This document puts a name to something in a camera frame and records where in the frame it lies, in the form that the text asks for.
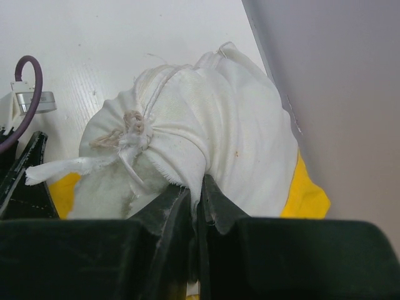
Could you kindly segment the yellow printed pillowcase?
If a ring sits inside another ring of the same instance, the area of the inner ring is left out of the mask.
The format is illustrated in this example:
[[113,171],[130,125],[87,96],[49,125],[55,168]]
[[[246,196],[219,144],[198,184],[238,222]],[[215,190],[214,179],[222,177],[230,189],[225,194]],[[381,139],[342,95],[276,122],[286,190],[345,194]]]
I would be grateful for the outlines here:
[[[80,175],[70,173],[49,186],[49,192],[60,218],[67,218],[74,204],[74,190]],[[300,154],[289,188],[289,195],[281,211],[282,218],[322,219],[330,208],[326,193],[309,178],[306,165]]]

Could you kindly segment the white pillow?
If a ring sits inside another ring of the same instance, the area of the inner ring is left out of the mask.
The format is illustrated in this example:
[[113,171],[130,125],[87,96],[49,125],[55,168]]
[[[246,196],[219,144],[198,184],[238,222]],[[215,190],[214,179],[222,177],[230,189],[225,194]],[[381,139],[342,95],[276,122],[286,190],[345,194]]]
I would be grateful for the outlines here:
[[123,219],[170,184],[195,211],[209,175],[248,215],[278,217],[297,161],[278,90],[228,42],[195,65],[145,70],[89,120],[77,158],[29,167],[26,184],[79,174],[67,217]]

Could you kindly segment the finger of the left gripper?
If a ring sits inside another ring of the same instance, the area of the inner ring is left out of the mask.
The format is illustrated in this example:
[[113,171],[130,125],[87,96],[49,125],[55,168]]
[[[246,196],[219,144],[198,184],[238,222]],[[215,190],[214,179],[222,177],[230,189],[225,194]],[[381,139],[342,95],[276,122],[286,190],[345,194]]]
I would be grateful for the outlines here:
[[43,162],[47,141],[36,131],[20,155],[17,141],[1,153],[1,220],[59,218],[48,185],[26,185],[26,169]]

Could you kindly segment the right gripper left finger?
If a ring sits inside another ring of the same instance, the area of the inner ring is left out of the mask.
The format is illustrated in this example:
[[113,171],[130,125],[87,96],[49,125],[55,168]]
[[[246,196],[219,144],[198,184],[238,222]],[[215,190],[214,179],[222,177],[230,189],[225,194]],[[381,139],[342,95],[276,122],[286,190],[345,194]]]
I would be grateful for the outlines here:
[[2,299],[184,299],[190,193],[169,186],[126,220],[1,223]]

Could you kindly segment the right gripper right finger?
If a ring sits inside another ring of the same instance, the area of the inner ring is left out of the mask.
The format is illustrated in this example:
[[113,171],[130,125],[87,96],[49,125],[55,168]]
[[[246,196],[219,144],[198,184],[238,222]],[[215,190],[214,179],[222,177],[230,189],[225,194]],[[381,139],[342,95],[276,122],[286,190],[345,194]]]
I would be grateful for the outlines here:
[[197,234],[201,299],[399,298],[399,260],[369,222],[251,217],[205,176]]

